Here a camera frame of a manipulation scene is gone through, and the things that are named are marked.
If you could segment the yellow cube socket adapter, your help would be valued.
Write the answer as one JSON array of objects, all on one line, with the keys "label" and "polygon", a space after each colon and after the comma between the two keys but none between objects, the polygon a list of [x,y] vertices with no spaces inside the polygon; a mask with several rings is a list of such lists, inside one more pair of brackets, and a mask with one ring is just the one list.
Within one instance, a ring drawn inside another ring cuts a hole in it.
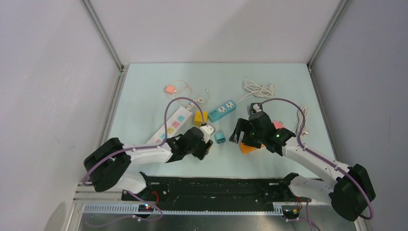
[{"label": "yellow cube socket adapter", "polygon": [[200,111],[196,111],[194,119],[192,121],[194,126],[200,127],[203,122],[208,122],[208,112],[203,111],[203,113],[201,114]]}]

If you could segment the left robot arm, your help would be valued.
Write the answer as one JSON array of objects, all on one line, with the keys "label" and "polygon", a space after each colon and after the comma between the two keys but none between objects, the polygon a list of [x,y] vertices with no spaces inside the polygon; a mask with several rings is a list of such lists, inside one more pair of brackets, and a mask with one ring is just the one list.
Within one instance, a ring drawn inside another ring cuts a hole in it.
[{"label": "left robot arm", "polygon": [[146,146],[126,146],[119,138],[110,138],[84,160],[86,175],[82,183],[96,192],[118,188],[132,192],[138,199],[147,200],[152,188],[143,172],[133,173],[130,166],[149,163],[171,163],[191,154],[203,160],[213,141],[215,129],[209,124],[192,127],[184,134],[165,142]]}]

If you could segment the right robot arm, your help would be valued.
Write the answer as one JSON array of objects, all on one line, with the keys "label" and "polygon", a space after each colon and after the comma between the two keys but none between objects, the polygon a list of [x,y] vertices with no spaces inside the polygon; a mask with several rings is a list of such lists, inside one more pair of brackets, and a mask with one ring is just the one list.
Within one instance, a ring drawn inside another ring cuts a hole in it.
[{"label": "right robot arm", "polygon": [[308,148],[286,128],[277,128],[269,116],[259,111],[248,119],[239,118],[229,139],[293,160],[313,172],[318,179],[309,179],[298,173],[289,173],[280,181],[280,196],[286,201],[306,197],[331,205],[335,212],[348,221],[362,217],[371,209],[376,194],[367,170],[356,164],[349,166],[336,160],[328,160]]}]

